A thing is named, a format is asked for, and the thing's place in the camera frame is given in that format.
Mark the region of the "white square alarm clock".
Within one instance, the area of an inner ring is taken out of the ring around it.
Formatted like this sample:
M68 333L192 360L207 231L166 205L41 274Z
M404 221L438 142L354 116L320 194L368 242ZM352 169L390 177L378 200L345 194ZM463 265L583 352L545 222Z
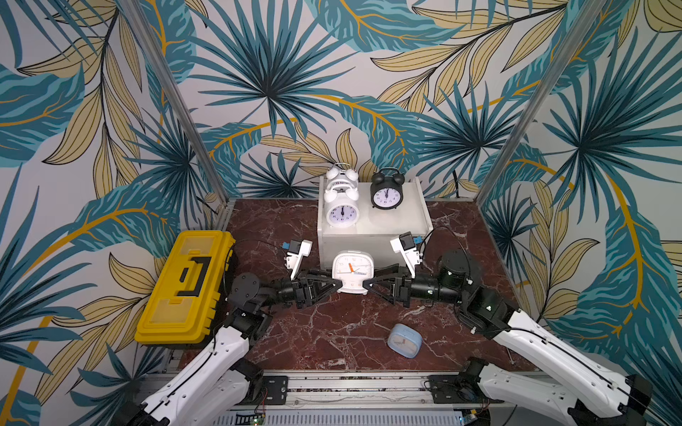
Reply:
M332 263L332 278L342 282L338 293L366 295L369 291L363 287L363 282L372 279L374 271L371 255L357 250L341 251Z

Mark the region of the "light blue square alarm clock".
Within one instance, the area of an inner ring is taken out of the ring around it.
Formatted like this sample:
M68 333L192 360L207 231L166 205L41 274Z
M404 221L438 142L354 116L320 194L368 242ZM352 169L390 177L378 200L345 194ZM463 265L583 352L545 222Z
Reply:
M407 359L417 357L422 343L422 335L404 324L396 324L387 338L387 346Z

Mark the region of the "white matte twin-bell alarm clock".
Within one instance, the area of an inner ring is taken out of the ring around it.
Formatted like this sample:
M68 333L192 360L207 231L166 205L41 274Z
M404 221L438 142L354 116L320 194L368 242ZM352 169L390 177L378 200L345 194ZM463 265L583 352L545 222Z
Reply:
M353 184L339 183L324 191L324 216L327 224L335 228L355 226L360 219L357 187Z

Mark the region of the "black twin-bell alarm clock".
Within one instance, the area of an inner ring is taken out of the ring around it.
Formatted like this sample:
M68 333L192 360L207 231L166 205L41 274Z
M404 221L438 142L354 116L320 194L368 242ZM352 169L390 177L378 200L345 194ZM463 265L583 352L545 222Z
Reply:
M402 186L404 174L394 167L379 169L372 175L370 184L370 201L372 207L382 211L397 209L404 199Z

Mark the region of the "white chrome twin-bell alarm clock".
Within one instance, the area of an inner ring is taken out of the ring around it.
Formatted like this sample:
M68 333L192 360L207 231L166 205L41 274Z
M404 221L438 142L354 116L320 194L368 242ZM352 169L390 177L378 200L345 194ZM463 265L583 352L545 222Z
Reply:
M359 194L359 174L354 169L341 169L337 166L332 166L327 170L326 187L324 192L324 199L326 202L333 202L339 195L344 195L352 201L358 201Z

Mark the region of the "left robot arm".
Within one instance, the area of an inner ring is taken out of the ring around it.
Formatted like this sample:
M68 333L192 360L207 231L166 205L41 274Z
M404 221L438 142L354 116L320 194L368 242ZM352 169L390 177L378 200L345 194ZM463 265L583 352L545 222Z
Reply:
M232 310L211 341L141 404L126 403L114 414L112 424L207 425L245 399L256 400L263 388L263 371L246 356L272 322L273 317L263 309L273 305L306 308L342 287L341 280L318 270L270 283L254 273L236 275L228 294Z

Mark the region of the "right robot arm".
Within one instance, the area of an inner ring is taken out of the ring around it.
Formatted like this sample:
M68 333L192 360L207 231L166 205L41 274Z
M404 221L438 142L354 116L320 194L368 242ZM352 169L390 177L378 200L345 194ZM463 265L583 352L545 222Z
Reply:
M363 287L393 305L408 306L414 299L451 305L472 333L518 353L552 378L537 380L472 357L456 378L476 398L505 401L564 425L646 424L652 396L648 380L588 358L479 278L479 267L465 251L450 250L434 273L395 264L375 271Z

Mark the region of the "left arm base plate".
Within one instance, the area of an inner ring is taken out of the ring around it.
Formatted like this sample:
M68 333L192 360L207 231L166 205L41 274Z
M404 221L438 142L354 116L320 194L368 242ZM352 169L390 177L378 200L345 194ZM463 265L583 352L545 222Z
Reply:
M284 406L288 395L288 376L262 376L257 378L247 390L239 406Z

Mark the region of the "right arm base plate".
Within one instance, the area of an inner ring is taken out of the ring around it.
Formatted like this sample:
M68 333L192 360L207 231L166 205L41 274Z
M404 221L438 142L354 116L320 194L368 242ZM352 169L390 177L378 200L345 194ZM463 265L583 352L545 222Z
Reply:
M481 387L479 379L469 375L431 375L426 379L426 389L434 404L480 404L498 403L490 399Z

